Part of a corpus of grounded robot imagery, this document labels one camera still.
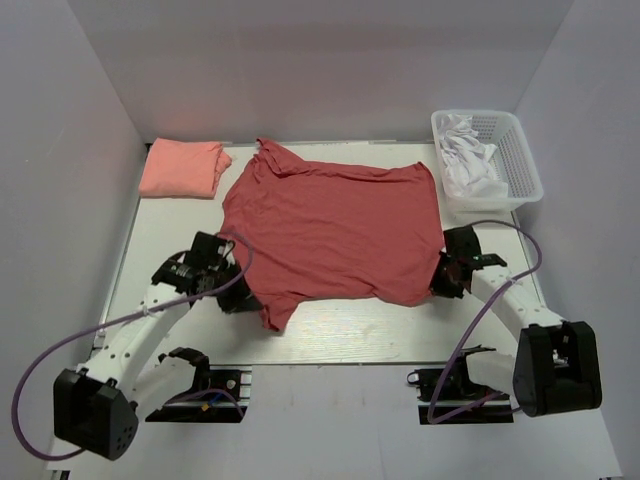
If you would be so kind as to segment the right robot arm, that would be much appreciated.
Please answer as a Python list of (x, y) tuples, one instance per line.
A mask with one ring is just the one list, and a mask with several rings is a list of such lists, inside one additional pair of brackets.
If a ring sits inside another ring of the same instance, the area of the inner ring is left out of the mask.
[[(529, 417), (597, 409), (603, 400), (596, 335), (584, 321), (569, 321), (545, 307), (521, 283), (539, 269), (512, 273), (495, 253), (484, 253), (476, 225), (448, 229), (445, 248), (430, 284), (433, 295), (461, 298), (470, 293), (483, 304), (454, 348), (429, 400), (427, 420), (443, 423), (502, 394), (513, 397)], [(517, 342), (515, 355), (466, 349), (482, 318), (492, 312)], [(451, 374), (461, 397), (490, 394), (443, 415), (435, 408)]]

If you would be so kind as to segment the red t-shirt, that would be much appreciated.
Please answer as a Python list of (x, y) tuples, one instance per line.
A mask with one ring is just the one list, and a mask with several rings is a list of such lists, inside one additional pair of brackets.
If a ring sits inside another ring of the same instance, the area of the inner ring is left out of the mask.
[(263, 325), (285, 329), (298, 305), (367, 299), (423, 303), (444, 247), (436, 183), (421, 162), (383, 169), (309, 161), (261, 139), (223, 201), (223, 232)]

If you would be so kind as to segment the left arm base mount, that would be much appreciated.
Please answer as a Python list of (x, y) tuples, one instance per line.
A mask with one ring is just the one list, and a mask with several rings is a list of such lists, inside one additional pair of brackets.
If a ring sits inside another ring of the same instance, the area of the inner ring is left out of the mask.
[(171, 398), (145, 421), (239, 424), (249, 407), (251, 385), (251, 366), (210, 366), (189, 390)]

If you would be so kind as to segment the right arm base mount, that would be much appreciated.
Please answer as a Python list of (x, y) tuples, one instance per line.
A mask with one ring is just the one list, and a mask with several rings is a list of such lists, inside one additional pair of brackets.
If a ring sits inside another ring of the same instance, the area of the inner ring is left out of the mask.
[[(428, 410), (435, 391), (442, 367), (415, 369), (408, 373), (406, 383), (416, 389), (419, 424), (429, 425)], [(455, 369), (445, 380), (444, 386), (434, 407), (434, 417), (440, 417), (465, 406), (468, 403), (485, 399), (493, 394), (489, 387), (470, 382), (463, 373)], [(506, 394), (501, 394), (490, 401), (462, 412), (442, 422), (442, 425), (484, 425), (510, 424), (514, 422), (516, 411)]]

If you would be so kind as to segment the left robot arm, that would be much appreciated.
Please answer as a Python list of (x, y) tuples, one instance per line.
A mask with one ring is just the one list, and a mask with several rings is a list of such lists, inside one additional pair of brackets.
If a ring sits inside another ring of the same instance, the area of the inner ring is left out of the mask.
[(226, 313), (261, 304), (245, 279), (250, 265), (234, 256), (247, 240), (233, 231), (199, 232), (191, 248), (165, 260), (151, 277), (140, 308), (121, 322), (87, 362), (64, 370), (53, 386), (54, 434), (82, 451), (115, 461), (139, 424), (171, 400), (205, 396), (209, 358), (191, 347), (159, 352), (196, 302), (213, 297)]

